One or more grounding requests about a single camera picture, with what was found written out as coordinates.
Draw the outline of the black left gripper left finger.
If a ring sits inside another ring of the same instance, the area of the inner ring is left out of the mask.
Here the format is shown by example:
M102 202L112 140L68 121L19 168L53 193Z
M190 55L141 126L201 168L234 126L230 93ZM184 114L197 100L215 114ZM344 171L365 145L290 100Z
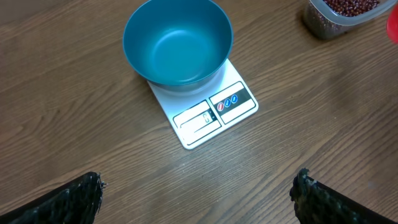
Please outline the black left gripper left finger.
M49 193L1 215L1 223L92 224L101 208L106 183L101 174L87 172Z

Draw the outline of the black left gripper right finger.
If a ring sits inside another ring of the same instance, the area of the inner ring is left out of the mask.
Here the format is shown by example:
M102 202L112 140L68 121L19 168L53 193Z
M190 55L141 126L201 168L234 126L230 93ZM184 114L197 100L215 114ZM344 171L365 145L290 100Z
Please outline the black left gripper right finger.
M301 169L289 195L301 224L395 224L350 198L327 187Z

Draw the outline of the red scoop blue handle tip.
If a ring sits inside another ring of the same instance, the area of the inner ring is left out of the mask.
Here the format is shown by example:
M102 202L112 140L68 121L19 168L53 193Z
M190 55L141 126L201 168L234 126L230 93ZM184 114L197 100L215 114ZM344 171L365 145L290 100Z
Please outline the red scoop blue handle tip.
M386 33L390 40L398 43L398 5L395 5L386 22Z

